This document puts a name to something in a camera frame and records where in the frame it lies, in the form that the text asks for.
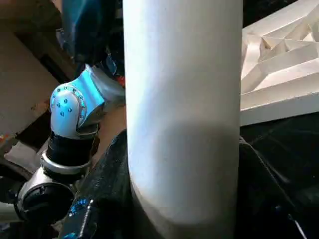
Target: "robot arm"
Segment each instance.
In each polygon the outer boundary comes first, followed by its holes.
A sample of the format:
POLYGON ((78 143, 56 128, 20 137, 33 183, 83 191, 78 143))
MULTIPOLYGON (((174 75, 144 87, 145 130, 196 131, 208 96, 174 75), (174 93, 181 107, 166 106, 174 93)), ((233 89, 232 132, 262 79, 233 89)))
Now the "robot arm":
POLYGON ((125 90, 101 69, 86 66, 51 96, 51 136, 41 167, 20 190, 15 210, 23 220, 50 224, 62 219, 76 181, 91 164, 91 148, 104 112, 125 100, 125 90))

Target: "white cylinder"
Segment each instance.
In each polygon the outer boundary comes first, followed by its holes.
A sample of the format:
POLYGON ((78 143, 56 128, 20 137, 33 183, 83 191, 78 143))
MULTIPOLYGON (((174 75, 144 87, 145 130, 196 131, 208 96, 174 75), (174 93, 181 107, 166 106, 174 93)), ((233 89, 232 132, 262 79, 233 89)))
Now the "white cylinder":
POLYGON ((242 0, 123 2, 137 238, 232 238, 242 0))

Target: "black fabric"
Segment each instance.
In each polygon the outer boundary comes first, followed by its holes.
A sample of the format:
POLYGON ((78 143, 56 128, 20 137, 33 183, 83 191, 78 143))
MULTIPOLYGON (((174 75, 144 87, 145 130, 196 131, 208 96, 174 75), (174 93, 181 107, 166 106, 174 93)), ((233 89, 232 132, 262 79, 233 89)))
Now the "black fabric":
POLYGON ((64 221, 59 238, 131 238, 131 192, 126 131, 89 173, 64 221))

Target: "black surface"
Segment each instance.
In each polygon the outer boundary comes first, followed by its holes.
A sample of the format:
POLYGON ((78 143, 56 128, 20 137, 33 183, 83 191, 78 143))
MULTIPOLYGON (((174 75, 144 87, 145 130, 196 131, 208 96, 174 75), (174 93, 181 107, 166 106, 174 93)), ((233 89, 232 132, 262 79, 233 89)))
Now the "black surface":
POLYGON ((297 0, 245 0, 243 26, 246 27, 297 0))
POLYGON ((319 183, 319 113, 242 127, 241 135, 296 187, 319 183))

